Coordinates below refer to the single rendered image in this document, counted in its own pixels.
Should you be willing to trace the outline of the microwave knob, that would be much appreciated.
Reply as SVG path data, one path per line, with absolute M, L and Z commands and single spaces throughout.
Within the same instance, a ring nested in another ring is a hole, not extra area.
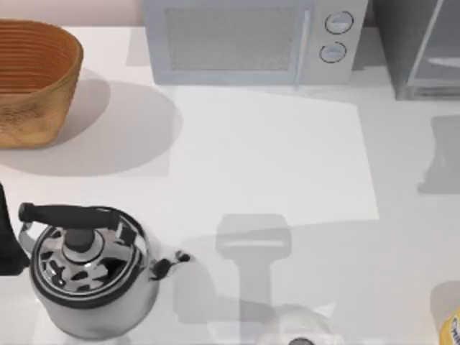
M 327 16 L 325 28 L 332 35 L 348 32 L 354 24 L 354 18 L 348 11 L 340 11 Z
M 333 42 L 324 45 L 319 52 L 319 58 L 327 64 L 334 64 L 342 61 L 347 54 L 346 46 L 341 42 Z

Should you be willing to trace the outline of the grey cabinet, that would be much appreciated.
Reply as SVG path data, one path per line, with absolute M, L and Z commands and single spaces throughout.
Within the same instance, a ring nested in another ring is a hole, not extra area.
M 460 0 L 372 0 L 398 101 L 460 101 Z

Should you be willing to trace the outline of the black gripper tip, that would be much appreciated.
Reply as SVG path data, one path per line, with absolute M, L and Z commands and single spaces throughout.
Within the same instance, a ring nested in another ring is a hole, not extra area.
M 0 183 L 0 277 L 19 276 L 28 267 L 29 257 L 14 234 L 4 188 Z

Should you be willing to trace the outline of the brown woven basket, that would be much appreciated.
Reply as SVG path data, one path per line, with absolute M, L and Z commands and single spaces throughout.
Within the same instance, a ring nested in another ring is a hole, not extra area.
M 44 22 L 0 19 L 0 149 L 53 142 L 70 110 L 83 46 Z

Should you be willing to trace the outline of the yellow container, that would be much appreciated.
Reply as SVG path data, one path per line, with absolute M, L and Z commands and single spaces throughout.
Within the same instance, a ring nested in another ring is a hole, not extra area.
M 439 345 L 460 345 L 460 308 L 442 325 Z

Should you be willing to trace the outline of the pale microwave oven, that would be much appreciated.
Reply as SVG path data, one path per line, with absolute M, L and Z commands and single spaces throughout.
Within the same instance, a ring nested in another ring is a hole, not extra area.
M 351 75 L 369 0 L 142 0 L 149 60 L 164 85 L 295 85 L 305 11 L 310 12 L 301 86 L 346 83 Z M 344 34 L 325 28 L 328 15 L 349 12 Z M 334 64 L 320 49 L 341 42 Z

